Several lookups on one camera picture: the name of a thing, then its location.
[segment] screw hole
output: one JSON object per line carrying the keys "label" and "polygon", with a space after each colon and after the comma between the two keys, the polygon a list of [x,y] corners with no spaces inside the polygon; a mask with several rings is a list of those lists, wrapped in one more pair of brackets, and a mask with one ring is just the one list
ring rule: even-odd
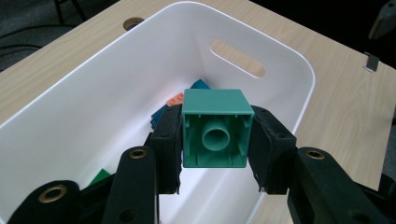
{"label": "screw hole", "polygon": [[315,160],[323,160],[325,158],[325,156],[322,153],[315,150],[306,151],[306,155]]}
{"label": "screw hole", "polygon": [[67,192],[67,187],[58,185],[44,190],[38,197],[41,203],[53,203],[61,199]]}
{"label": "screw hole", "polygon": [[148,152],[145,149],[137,149],[135,151],[132,151],[129,156],[132,159],[140,159],[145,157],[148,154]]}

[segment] black cable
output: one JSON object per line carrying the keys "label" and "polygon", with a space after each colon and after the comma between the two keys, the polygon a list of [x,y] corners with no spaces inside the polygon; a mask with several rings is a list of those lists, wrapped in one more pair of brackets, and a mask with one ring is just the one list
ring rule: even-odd
{"label": "black cable", "polygon": [[25,50],[34,50],[34,51],[36,51],[37,49],[17,49],[17,50],[11,51],[11,52],[0,54],[0,58],[4,57],[4,56],[7,56],[8,54],[13,54],[13,53],[20,52],[20,51],[25,51]]}
{"label": "black cable", "polygon": [[48,27],[71,27],[71,28],[76,28],[75,25],[58,25],[58,24],[29,26],[29,27],[21,28],[19,30],[10,32],[10,33],[5,34],[5,35],[0,35],[0,38],[4,38],[4,37],[10,36],[10,35],[15,35],[15,34],[17,34],[19,32],[23,32],[23,31],[27,31],[27,30],[32,30],[32,29],[37,29],[37,28],[48,28]]}
{"label": "black cable", "polygon": [[35,49],[41,49],[43,47],[38,46],[38,45],[31,45],[31,44],[8,45],[8,46],[0,47],[0,49],[13,49],[13,48],[35,48]]}

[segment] orange toy block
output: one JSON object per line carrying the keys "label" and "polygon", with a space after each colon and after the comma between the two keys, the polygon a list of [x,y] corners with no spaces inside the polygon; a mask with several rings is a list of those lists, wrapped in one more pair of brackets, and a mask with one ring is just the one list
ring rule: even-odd
{"label": "orange toy block", "polygon": [[178,95],[172,97],[171,99],[169,99],[168,101],[166,101],[166,104],[168,106],[172,106],[172,105],[181,105],[183,104],[183,99],[184,99],[184,93],[181,92]]}

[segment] white plastic bin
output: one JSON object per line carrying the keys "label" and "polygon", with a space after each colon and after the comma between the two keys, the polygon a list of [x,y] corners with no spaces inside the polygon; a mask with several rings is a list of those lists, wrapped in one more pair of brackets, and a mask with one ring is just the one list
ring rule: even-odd
{"label": "white plastic bin", "polygon": [[[221,40],[265,68],[254,77],[213,53]],[[309,62],[273,38],[211,7],[173,4],[93,55],[0,126],[0,218],[52,180],[85,188],[101,168],[144,143],[150,115],[202,78],[240,89],[295,133],[315,76]],[[167,223],[246,223],[262,195],[249,167],[183,169],[180,195],[161,196]]]}

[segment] dark floor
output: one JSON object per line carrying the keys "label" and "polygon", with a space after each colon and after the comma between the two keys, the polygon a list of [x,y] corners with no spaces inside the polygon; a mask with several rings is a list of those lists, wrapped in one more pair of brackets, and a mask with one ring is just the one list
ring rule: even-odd
{"label": "dark floor", "polygon": [[[259,5],[357,51],[372,53],[382,62],[396,68],[396,30],[378,40],[367,38],[379,9],[387,1],[376,0],[372,3],[363,3],[358,0],[268,0],[260,1]],[[87,18],[91,18],[116,3],[117,0],[78,0],[78,2]],[[0,1],[0,8],[2,8],[0,13],[0,72],[83,22],[70,0],[65,0],[61,7],[64,24],[59,23],[52,0]],[[395,167],[396,127],[393,126],[384,164],[384,174],[396,180]]]}
{"label": "dark floor", "polygon": [[[87,18],[116,2],[78,0]],[[83,22],[70,0],[61,3],[64,24],[60,24],[54,0],[2,0],[0,8],[0,72]]]}

